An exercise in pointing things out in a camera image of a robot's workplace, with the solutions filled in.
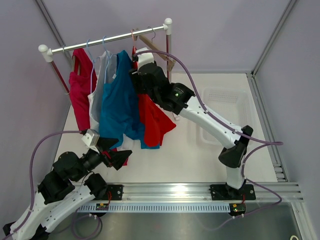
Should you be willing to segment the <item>blue t shirt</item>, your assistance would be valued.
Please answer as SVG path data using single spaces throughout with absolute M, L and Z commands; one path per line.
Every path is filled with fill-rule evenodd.
M 112 149 L 123 144 L 124 136 L 139 140 L 142 149 L 159 149 L 159 144 L 147 146 L 144 141 L 145 125 L 140 121 L 139 99 L 129 75 L 132 64 L 125 50 L 101 64 L 98 79 L 102 84 L 99 134 L 103 138 L 118 140 Z

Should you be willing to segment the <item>red t shirt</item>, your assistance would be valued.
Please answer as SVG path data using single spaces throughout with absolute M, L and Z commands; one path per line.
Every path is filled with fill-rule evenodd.
M 138 111 L 144 133 L 140 145 L 142 149 L 159 149 L 164 135 L 177 125 L 150 99 L 150 97 L 133 84 L 138 96 Z

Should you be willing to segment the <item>pink wire hanger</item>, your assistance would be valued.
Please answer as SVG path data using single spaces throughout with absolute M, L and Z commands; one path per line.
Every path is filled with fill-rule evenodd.
M 136 48 L 136 41 L 137 41 L 137 37 L 134 35 L 134 29 L 131 29 L 130 30 L 130 33 L 131 33 L 131 38 L 132 38 L 132 41 L 133 41 L 133 46 L 132 46 L 132 55 L 134 55 L 137 51 L 137 48 Z

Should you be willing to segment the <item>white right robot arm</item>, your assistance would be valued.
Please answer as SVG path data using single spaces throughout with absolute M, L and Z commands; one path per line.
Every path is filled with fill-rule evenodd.
M 220 195 L 232 199 L 243 195 L 246 180 L 241 165 L 253 134 L 252 127 L 235 125 L 207 108 L 198 93 L 182 83 L 171 83 L 154 62 L 132 68 L 128 74 L 136 93 L 146 94 L 163 110 L 196 123 L 221 143 L 223 149 L 218 160 L 226 168 L 227 179 Z

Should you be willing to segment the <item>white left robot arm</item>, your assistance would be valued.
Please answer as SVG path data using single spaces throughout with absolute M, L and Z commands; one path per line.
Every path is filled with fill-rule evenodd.
M 46 240 L 48 235 L 70 214 L 91 200 L 109 199 L 108 184 L 93 170 L 100 164 L 119 170 L 132 154 L 131 150 L 113 151 L 116 138 L 86 133 L 81 140 L 88 151 L 81 157 L 62 153 L 32 193 L 30 206 L 15 222 L 3 226 L 6 238 Z

